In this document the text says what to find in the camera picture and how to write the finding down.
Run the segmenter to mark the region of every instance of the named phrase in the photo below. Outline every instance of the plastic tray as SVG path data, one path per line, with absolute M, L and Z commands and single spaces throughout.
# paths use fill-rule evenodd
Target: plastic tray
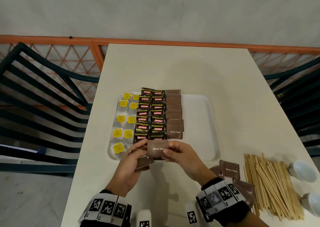
M 169 141 L 177 140 L 190 144 L 201 160 L 218 160 L 220 145 L 209 98 L 204 95 L 181 94 L 181 104 L 182 119 L 184 120 L 183 139 L 169 139 Z M 110 151 L 109 149 L 109 156 L 115 159 Z

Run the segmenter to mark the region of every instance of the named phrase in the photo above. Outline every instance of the hand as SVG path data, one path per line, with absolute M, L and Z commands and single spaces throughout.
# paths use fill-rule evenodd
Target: hand
M 163 153 L 168 157 L 163 158 L 166 162 L 175 162 L 179 164 L 188 177 L 197 181 L 201 186 L 217 177 L 200 160 L 197 153 L 189 144 L 179 141 L 170 141 L 169 149 L 163 149 Z
M 147 144 L 148 139 L 141 140 L 133 144 L 123 155 L 115 173 L 106 186 L 113 194 L 126 197 L 127 193 L 135 186 L 141 172 L 134 172 L 137 167 L 138 158 L 147 154 L 146 150 L 138 149 Z

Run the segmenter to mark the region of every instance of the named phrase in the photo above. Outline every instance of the wrist strap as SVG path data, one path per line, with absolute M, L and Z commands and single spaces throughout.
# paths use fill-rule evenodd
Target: wrist strap
M 245 198 L 232 182 L 215 178 L 203 186 L 196 197 L 203 217 L 207 222 L 216 219 L 222 226 L 229 222 L 239 222 L 250 210 Z
M 127 217 L 127 208 L 128 202 L 124 197 L 110 193 L 98 193 L 90 200 L 78 222 L 94 220 L 121 226 L 125 216 Z

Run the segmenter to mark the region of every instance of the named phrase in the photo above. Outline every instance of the left hand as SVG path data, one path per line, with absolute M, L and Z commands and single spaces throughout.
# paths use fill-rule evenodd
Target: left hand
M 141 172 L 134 172 L 137 167 L 138 158 L 147 154 L 146 150 L 137 149 L 148 143 L 148 139 L 133 144 L 123 155 L 115 173 L 106 186 L 113 194 L 126 197 L 127 193 L 135 186 Z

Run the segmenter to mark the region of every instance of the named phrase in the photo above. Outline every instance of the stirrer pile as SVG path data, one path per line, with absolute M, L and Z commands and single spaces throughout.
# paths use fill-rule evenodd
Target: stirrer pile
M 255 186 L 257 202 L 254 203 L 254 212 L 269 210 L 277 215 L 280 221 L 303 220 L 302 206 L 290 180 L 287 165 L 284 162 L 266 160 L 257 155 L 245 155 L 247 181 Z

